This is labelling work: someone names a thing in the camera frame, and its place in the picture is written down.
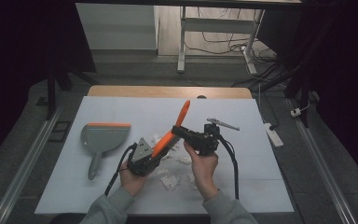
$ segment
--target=sweatshirt cuff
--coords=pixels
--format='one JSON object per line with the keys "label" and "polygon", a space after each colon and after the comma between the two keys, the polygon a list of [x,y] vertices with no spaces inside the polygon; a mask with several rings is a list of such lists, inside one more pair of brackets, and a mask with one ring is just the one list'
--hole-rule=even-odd
{"label": "sweatshirt cuff", "polygon": [[135,199],[128,191],[120,187],[108,198],[108,201],[114,204],[118,211],[125,212],[135,202]]}
{"label": "sweatshirt cuff", "polygon": [[212,199],[202,203],[202,206],[210,215],[211,220],[224,217],[232,209],[230,199],[222,192],[222,190],[219,190],[217,194],[212,197]]}

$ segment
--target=orange brush handle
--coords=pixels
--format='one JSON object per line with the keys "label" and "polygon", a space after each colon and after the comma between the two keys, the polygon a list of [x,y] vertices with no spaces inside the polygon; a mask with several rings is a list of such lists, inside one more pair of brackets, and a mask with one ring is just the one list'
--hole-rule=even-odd
{"label": "orange brush handle", "polygon": [[[190,108],[190,101],[187,100],[185,104],[183,105],[178,120],[175,123],[175,126],[180,127],[182,125],[183,120],[185,119],[185,116],[187,114],[187,110]],[[175,135],[169,130],[162,138],[159,140],[159,142],[153,147],[153,154],[152,158],[156,157],[159,152],[165,148],[175,137]]]}

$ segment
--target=person's right hand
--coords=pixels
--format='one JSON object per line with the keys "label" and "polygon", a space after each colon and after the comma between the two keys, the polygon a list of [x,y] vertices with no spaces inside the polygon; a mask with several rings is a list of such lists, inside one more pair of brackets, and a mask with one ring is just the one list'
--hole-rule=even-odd
{"label": "person's right hand", "polygon": [[196,187],[203,199],[208,201],[218,192],[213,182],[213,173],[217,166],[218,157],[216,153],[207,157],[201,157],[186,141],[184,142],[184,146],[192,160],[191,168],[193,170]]}

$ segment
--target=white wall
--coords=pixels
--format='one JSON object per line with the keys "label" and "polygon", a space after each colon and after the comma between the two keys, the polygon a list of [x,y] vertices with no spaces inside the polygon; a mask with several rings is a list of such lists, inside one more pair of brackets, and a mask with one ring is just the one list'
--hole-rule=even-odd
{"label": "white wall", "polygon": [[153,6],[76,4],[90,49],[157,49]]}

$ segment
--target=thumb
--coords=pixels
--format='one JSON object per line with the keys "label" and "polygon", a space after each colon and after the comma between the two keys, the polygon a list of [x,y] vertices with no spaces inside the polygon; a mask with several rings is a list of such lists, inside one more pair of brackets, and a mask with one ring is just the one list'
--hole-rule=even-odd
{"label": "thumb", "polygon": [[190,155],[192,161],[199,157],[199,155],[196,153],[196,150],[187,141],[185,141],[183,145],[185,146],[185,150]]}

